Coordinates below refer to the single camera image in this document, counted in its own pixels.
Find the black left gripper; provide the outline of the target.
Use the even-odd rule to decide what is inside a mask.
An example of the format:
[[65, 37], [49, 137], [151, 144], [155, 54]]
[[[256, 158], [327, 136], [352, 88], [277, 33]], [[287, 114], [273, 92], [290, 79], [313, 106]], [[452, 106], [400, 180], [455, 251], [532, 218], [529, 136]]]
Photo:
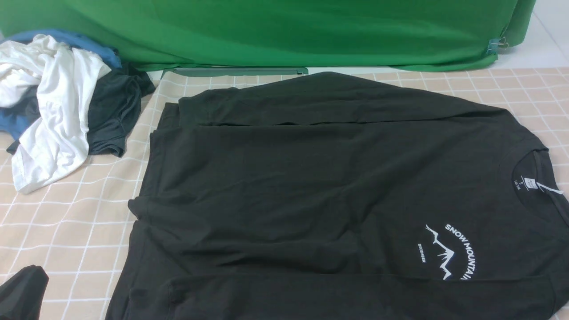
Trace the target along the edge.
[[0, 287], [2, 320], [38, 320], [49, 281], [45, 270], [36, 265], [22, 268]]

